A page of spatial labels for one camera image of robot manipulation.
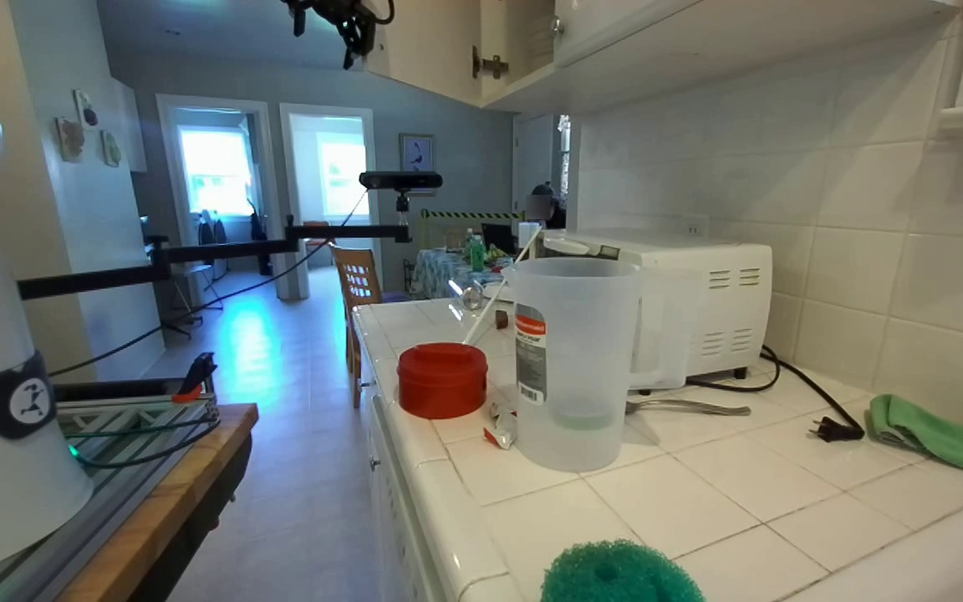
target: hallway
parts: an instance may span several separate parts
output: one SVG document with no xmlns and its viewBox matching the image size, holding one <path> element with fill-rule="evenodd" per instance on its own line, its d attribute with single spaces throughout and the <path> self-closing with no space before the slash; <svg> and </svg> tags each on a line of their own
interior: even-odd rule
<svg viewBox="0 0 963 602">
<path fill-rule="evenodd" d="M 253 281 L 227 273 L 217 294 Z M 368 450 L 346 395 L 335 268 L 311 272 L 307 302 L 282 306 L 273 289 L 257 289 L 202 312 L 190 341 L 166 334 L 166 348 L 161 375 L 180 375 L 196 351 L 214 351 L 217 397 L 259 411 L 237 499 L 172 598 L 377 598 Z"/>
</svg>

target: label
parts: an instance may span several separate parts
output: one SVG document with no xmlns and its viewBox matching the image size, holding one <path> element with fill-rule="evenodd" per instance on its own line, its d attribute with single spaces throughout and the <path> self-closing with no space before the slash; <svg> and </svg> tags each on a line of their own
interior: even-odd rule
<svg viewBox="0 0 963 602">
<path fill-rule="evenodd" d="M 546 359 L 546 318 L 540 312 L 516 308 L 516 375 L 526 402 L 546 405 L 549 397 L 549 359 Z"/>
</svg>

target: microwave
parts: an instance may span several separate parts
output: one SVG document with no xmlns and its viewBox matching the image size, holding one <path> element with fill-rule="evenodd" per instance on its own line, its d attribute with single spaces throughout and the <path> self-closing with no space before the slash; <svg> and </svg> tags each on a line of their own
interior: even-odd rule
<svg viewBox="0 0 963 602">
<path fill-rule="evenodd" d="M 539 259 L 626 260 L 642 273 L 632 387 L 745 375 L 771 308 L 771 247 L 646 230 L 546 230 Z"/>
</svg>

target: kitchen counter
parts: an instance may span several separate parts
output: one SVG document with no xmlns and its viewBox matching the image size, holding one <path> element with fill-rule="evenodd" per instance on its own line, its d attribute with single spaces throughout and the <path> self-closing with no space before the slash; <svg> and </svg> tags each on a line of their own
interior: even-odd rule
<svg viewBox="0 0 963 602">
<path fill-rule="evenodd" d="M 470 318 L 450 302 L 355 316 L 373 380 L 368 416 L 412 499 L 438 598 L 539 598 L 552 560 L 599 540 L 659 548 L 706 598 L 820 598 L 820 587 L 858 577 L 880 552 L 963 514 L 963 473 L 877 443 L 813 438 L 825 402 L 793 375 L 764 395 L 672 393 L 753 405 L 753 416 L 635 411 L 617 457 L 579 475 L 489 445 L 481 411 L 449 421 L 400 411 L 396 354 L 420 341 L 462 341 Z M 489 318 L 475 345 L 489 359 L 489 395 L 511 397 L 511 330 L 496 330 Z M 849 416 L 873 397 L 813 377 Z M 896 580 L 916 580 L 916 563 L 890 572 Z"/>
</svg>

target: plastic jug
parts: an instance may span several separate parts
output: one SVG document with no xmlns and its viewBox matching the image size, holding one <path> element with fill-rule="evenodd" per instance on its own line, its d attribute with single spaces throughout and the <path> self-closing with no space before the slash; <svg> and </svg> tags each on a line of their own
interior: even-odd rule
<svg viewBox="0 0 963 602">
<path fill-rule="evenodd" d="M 507 272 L 526 457 L 589 473 L 617 457 L 632 375 L 637 272 L 595 259 L 539 259 Z"/>
</svg>

